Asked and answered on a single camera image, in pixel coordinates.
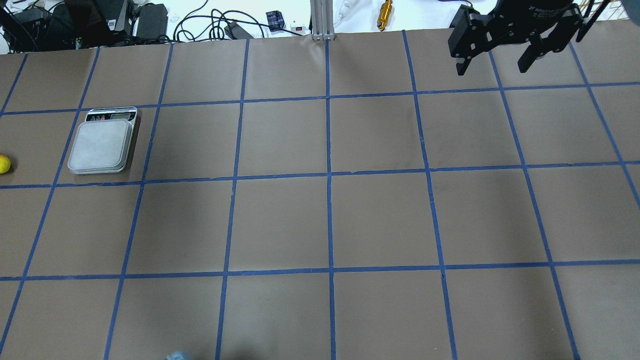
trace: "metal post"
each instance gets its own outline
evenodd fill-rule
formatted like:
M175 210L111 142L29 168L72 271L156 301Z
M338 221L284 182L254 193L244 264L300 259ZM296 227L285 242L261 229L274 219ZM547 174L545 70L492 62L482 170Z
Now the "metal post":
M310 0L314 40L333 40L333 0Z

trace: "scale platform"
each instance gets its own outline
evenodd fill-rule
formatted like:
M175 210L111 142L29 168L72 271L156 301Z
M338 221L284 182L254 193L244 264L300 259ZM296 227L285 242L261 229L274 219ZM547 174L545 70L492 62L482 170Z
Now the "scale platform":
M67 167L72 174L108 174L124 170L134 128L136 108L93 109L76 132Z

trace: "yellow ball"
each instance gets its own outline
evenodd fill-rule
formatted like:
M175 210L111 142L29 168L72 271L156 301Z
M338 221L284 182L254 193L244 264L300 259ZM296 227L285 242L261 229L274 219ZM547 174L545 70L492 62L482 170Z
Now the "yellow ball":
M5 172L9 171L10 167L11 160L9 160L9 158L7 158L5 154L0 154L0 174L4 174Z

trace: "robotic hand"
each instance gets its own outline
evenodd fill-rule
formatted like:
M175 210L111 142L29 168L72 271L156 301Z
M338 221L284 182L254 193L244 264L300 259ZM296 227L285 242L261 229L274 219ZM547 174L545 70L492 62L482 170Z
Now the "robotic hand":
M565 49L577 32L580 42L611 0L603 0L587 20L594 0L582 16L572 0L498 0L488 15L461 5L449 37L451 57L457 58L458 75L465 74L471 59L498 45L530 43L518 60L520 72L527 72L538 58ZM542 34L555 27L547 37Z

